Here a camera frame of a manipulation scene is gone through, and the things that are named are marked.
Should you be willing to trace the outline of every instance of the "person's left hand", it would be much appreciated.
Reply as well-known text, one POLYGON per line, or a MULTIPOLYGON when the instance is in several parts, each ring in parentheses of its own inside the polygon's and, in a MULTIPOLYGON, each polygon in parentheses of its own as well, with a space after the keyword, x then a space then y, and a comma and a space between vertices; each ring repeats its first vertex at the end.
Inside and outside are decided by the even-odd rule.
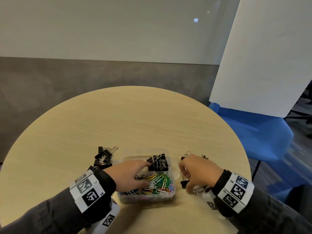
POLYGON ((126 192, 136 188, 149 186, 147 180, 136 180, 135 175, 151 163, 143 160, 128 160, 104 169, 116 183, 116 191, 126 192))

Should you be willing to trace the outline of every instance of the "hand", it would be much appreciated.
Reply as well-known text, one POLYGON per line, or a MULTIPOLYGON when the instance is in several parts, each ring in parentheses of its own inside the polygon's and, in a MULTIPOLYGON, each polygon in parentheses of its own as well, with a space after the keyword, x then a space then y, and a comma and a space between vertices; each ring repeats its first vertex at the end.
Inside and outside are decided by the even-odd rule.
POLYGON ((126 192, 149 186, 147 180, 136 180, 135 175, 144 167, 149 167, 150 165, 151 163, 143 160, 128 160, 106 168, 104 171, 115 181, 116 191, 126 192))
POLYGON ((191 154, 179 162, 182 174, 190 179, 186 191, 193 193, 195 185, 214 187, 223 173, 223 169, 213 161, 191 154))

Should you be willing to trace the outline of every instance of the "light wood surface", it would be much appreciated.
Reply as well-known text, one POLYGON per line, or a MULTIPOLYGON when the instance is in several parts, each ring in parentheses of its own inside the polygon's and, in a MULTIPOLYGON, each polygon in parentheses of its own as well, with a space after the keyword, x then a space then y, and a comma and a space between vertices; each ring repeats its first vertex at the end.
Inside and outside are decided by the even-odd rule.
MULTIPOLYGON (((173 162, 191 151, 251 178, 239 139, 201 103, 152 87, 96 90, 52 108, 15 142, 0 172, 2 226, 68 187, 93 164, 98 146, 118 146, 115 159, 127 148, 166 148, 173 162)), ((237 232, 199 196, 188 195, 180 179, 175 185, 170 203, 120 204, 107 233, 237 232)))

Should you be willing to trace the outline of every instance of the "wall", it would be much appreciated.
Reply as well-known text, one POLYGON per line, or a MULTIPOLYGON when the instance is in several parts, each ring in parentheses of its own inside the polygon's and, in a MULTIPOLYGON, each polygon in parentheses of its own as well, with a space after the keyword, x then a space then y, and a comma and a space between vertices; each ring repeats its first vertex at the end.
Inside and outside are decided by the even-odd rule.
POLYGON ((0 57, 0 162, 18 136, 52 107, 123 85, 172 90, 204 104, 218 65, 0 57))
POLYGON ((241 0, 210 97, 285 117, 312 79, 311 0, 241 0))
POLYGON ((0 56, 219 65, 239 1, 0 0, 0 56))

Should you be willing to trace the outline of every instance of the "round wooden table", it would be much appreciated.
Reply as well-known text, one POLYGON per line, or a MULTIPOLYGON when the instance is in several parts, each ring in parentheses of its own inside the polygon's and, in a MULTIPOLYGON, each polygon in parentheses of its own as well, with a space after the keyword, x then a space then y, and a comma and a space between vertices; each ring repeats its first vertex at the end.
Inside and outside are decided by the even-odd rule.
MULTIPOLYGON (((17 139, 0 172, 2 226, 62 191, 94 162, 98 146, 166 148, 178 162, 187 151, 250 179, 246 153, 216 113, 172 91, 123 86, 89 92, 52 108, 17 139)), ((236 233, 180 178, 175 199, 162 204, 120 204, 107 233, 236 233)))

